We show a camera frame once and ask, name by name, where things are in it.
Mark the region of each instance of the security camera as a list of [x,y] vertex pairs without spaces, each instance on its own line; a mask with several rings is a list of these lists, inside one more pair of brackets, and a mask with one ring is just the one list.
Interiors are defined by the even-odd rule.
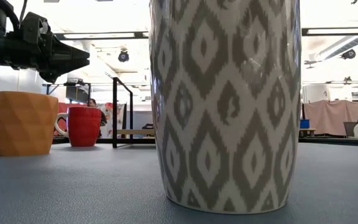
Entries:
[[341,58],[346,60],[346,59],[354,59],[354,57],[356,56],[356,52],[351,49],[351,50],[348,50],[347,52],[343,53],[341,55]]
[[121,50],[121,53],[118,55],[118,61],[120,62],[129,61],[129,54],[127,50]]

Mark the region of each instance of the mug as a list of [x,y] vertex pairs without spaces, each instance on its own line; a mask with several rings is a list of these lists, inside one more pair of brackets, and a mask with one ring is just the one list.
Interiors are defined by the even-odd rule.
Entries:
[[[91,107],[69,107],[67,113],[59,113],[55,121],[55,129],[66,138],[71,146],[94,146],[99,136],[101,111]],[[59,128],[58,120],[66,120],[67,131]]]
[[0,91],[0,156],[48,154],[57,113],[56,97]]
[[151,0],[167,197],[214,213],[286,204],[300,118],[299,0]]

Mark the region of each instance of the patterned cup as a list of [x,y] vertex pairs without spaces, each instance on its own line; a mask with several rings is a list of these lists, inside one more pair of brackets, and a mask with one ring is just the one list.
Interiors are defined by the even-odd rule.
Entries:
[[299,0],[152,0],[153,114],[173,202],[286,204],[300,117]]

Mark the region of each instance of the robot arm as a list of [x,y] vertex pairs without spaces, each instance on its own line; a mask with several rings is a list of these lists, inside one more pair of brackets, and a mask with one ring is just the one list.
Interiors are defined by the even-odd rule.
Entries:
[[[14,31],[6,34],[7,17]],[[46,82],[89,65],[89,53],[61,43],[46,18],[29,12],[19,23],[13,7],[0,0],[0,65],[36,69]]]

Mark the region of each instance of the gray table surface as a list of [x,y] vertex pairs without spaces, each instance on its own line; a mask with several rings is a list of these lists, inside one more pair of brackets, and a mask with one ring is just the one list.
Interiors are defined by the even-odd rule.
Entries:
[[54,145],[0,157],[0,223],[358,223],[358,147],[300,144],[286,207],[217,215],[165,197],[154,147]]

